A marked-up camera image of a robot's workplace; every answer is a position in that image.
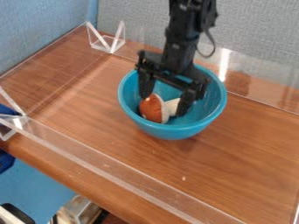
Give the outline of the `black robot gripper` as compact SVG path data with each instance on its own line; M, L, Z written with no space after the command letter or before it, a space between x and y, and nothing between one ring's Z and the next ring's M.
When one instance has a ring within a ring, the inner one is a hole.
M177 116L184 116L193 102L204 97L209 85L208 76L193 64L198 38L198 35L184 39L166 38L161 53L137 52L134 70L140 97L145 99L150 95L157 81L181 90Z

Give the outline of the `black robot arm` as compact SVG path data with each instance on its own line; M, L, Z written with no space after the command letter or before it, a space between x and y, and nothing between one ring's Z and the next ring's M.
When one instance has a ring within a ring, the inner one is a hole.
M169 0L169 24L164 30L165 43L161 53L140 50L134 65L138 95L144 99L161 81L181 90L176 115L184 116L194 101L205 95L209 77L193 64L200 35L214 40L209 28L217 18L216 0Z

